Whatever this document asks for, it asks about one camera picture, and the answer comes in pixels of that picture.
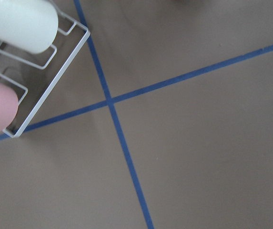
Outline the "white cup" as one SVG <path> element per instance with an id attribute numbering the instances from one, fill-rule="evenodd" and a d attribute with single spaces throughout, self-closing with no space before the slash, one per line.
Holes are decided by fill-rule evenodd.
<path id="1" fill-rule="evenodd" d="M 58 23 L 57 11 L 47 0 L 0 0 L 0 40 L 24 51 L 47 50 Z"/>

